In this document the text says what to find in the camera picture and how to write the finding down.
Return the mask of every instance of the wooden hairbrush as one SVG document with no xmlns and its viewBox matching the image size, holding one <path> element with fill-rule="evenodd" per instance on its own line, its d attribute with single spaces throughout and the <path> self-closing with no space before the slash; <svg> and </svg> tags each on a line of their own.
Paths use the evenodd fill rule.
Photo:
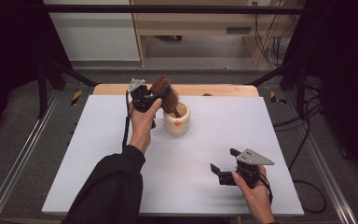
<svg viewBox="0 0 358 224">
<path fill-rule="evenodd" d="M 177 118 L 182 117 L 176 109 L 179 103 L 179 95 L 167 77 L 159 77 L 156 79 L 150 87 L 150 90 L 153 95 L 162 91 L 166 92 L 162 98 L 162 109 L 167 114 L 173 113 Z"/>
</svg>

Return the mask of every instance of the cylindrical container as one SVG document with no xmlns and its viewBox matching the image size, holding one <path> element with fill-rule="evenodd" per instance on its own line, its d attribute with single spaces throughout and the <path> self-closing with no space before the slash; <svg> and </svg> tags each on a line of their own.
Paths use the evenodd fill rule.
<svg viewBox="0 0 358 224">
<path fill-rule="evenodd" d="M 190 116 L 191 112 L 187 105 L 182 102 L 178 103 L 176 107 L 181 118 L 177 118 L 173 113 L 164 115 L 164 128 L 172 135 L 181 135 L 188 131 L 190 128 Z"/>
</svg>

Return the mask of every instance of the white wall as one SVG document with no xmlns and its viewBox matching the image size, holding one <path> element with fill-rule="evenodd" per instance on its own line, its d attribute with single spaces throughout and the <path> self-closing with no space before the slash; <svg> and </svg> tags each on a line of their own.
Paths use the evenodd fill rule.
<svg viewBox="0 0 358 224">
<path fill-rule="evenodd" d="M 129 0 L 44 0 L 45 4 L 129 5 Z M 139 61 L 132 16 L 50 13 L 70 61 Z"/>
</svg>

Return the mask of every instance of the hand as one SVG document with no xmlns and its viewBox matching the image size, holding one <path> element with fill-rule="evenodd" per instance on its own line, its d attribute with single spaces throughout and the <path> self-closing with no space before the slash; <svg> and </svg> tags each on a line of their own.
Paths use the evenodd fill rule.
<svg viewBox="0 0 358 224">
<path fill-rule="evenodd" d="M 130 104 L 131 124 L 132 124 L 132 137 L 130 145 L 137 147 L 144 154 L 151 141 L 150 131 L 152 128 L 153 119 L 156 112 L 161 107 L 161 99 L 157 99 L 150 108 L 142 113 L 133 109 L 133 104 Z"/>
<path fill-rule="evenodd" d="M 267 176 L 266 168 L 258 165 L 261 174 Z M 248 204 L 249 210 L 254 217 L 255 223 L 271 223 L 275 221 L 269 204 L 269 193 L 264 184 L 258 180 L 255 187 L 250 189 L 245 180 L 236 172 L 232 172 L 235 183 L 242 191 L 243 197 Z"/>
</svg>

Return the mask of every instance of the yellow and black tape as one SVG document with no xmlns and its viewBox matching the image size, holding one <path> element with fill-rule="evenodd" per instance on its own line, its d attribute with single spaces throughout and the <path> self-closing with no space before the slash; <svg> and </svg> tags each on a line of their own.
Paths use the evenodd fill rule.
<svg viewBox="0 0 358 224">
<path fill-rule="evenodd" d="M 77 104 L 77 101 L 79 100 L 80 95 L 81 95 L 81 91 L 76 91 L 75 92 L 74 98 L 72 98 L 71 105 L 76 105 Z"/>
<path fill-rule="evenodd" d="M 275 96 L 275 92 L 271 92 L 271 102 L 272 103 L 280 103 L 280 104 L 286 104 L 285 100 L 279 100 L 276 96 Z"/>
</svg>

